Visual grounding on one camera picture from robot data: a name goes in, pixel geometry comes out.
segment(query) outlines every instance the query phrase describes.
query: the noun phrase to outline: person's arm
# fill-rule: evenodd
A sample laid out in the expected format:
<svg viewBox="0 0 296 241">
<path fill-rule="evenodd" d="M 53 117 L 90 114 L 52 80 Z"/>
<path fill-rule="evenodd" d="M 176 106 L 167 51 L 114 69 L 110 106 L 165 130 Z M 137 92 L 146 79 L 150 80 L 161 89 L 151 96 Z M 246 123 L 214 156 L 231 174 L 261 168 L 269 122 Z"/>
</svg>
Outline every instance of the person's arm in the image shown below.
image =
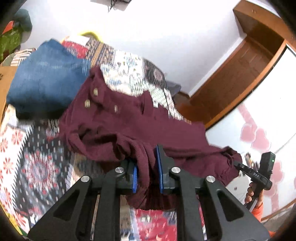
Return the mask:
<svg viewBox="0 0 296 241">
<path fill-rule="evenodd" d="M 255 183 L 250 183 L 250 187 L 247 190 L 248 192 L 246 194 L 246 198 L 244 199 L 245 203 L 252 201 L 252 196 L 254 195 L 252 188 L 255 188 L 255 187 L 256 187 Z M 255 216 L 255 218 L 258 219 L 259 222 L 261 222 L 261 218 L 263 214 L 263 191 L 264 190 L 262 190 L 262 192 L 259 194 L 258 201 L 251 212 Z M 268 232 L 271 237 L 275 234 L 275 232 L 272 232 L 272 231 L 268 231 Z"/>
</svg>

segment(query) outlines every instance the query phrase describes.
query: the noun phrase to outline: orange cloth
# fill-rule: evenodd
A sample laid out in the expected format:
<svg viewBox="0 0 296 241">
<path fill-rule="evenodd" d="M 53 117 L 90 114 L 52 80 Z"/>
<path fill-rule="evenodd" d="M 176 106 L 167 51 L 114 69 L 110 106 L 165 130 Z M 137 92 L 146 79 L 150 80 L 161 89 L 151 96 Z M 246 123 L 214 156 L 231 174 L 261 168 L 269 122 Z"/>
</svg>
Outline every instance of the orange cloth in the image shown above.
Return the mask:
<svg viewBox="0 0 296 241">
<path fill-rule="evenodd" d="M 261 218 L 262 218 L 262 213 L 263 213 L 263 203 L 259 206 L 259 207 L 254 207 L 252 214 L 255 216 L 255 218 L 257 218 L 259 220 L 259 222 L 261 222 Z M 272 231 L 268 231 L 270 236 L 274 236 L 274 234 L 276 232 L 272 232 Z"/>
</svg>

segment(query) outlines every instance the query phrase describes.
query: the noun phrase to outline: silver screw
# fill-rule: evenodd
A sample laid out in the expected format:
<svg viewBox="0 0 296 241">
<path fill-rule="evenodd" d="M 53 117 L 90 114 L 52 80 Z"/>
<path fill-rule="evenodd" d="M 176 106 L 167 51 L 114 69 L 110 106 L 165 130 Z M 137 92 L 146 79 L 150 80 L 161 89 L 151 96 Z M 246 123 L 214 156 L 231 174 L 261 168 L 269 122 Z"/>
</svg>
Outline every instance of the silver screw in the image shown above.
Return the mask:
<svg viewBox="0 0 296 241">
<path fill-rule="evenodd" d="M 115 171 L 117 173 L 123 173 L 124 172 L 124 168 L 123 167 L 117 167 L 117 168 L 115 168 Z"/>
<path fill-rule="evenodd" d="M 213 183 L 216 179 L 213 176 L 207 176 L 207 181 Z"/>
<path fill-rule="evenodd" d="M 89 176 L 83 176 L 81 178 L 81 181 L 84 182 L 84 183 L 87 183 L 89 181 Z"/>
<path fill-rule="evenodd" d="M 173 167 L 173 168 L 172 168 L 172 172 L 173 172 L 173 173 L 179 173 L 180 171 L 181 171 L 181 169 L 178 168 L 178 167 Z"/>
</svg>

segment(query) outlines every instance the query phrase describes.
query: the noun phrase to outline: blue jeans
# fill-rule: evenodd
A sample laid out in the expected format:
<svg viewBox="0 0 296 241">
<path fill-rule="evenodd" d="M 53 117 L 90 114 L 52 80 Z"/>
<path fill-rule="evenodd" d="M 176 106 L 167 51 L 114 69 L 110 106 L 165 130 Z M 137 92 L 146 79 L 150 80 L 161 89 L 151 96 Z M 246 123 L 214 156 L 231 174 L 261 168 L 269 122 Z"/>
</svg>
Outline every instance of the blue jeans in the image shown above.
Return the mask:
<svg viewBox="0 0 296 241">
<path fill-rule="evenodd" d="M 7 103 L 17 113 L 48 118 L 46 113 L 68 107 L 89 69 L 89 60 L 76 58 L 53 39 L 46 41 L 18 67 Z"/>
</svg>

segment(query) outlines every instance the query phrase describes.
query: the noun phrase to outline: human hand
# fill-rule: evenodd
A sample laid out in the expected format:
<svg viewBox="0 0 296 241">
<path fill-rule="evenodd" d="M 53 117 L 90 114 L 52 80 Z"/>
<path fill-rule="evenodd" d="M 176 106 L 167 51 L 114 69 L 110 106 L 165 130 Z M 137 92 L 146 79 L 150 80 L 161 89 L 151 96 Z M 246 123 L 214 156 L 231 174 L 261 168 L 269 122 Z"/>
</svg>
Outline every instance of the human hand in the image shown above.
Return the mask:
<svg viewBox="0 0 296 241">
<path fill-rule="evenodd" d="M 256 188 L 256 184 L 250 183 L 249 186 L 250 187 L 247 189 L 248 192 L 246 194 L 246 198 L 244 199 L 244 203 L 248 203 L 248 202 L 252 201 L 252 196 L 254 195 L 254 189 Z M 259 194 L 258 201 L 257 201 L 255 207 L 261 206 L 261 204 L 263 202 L 263 192 L 264 192 L 264 189 Z"/>
</svg>

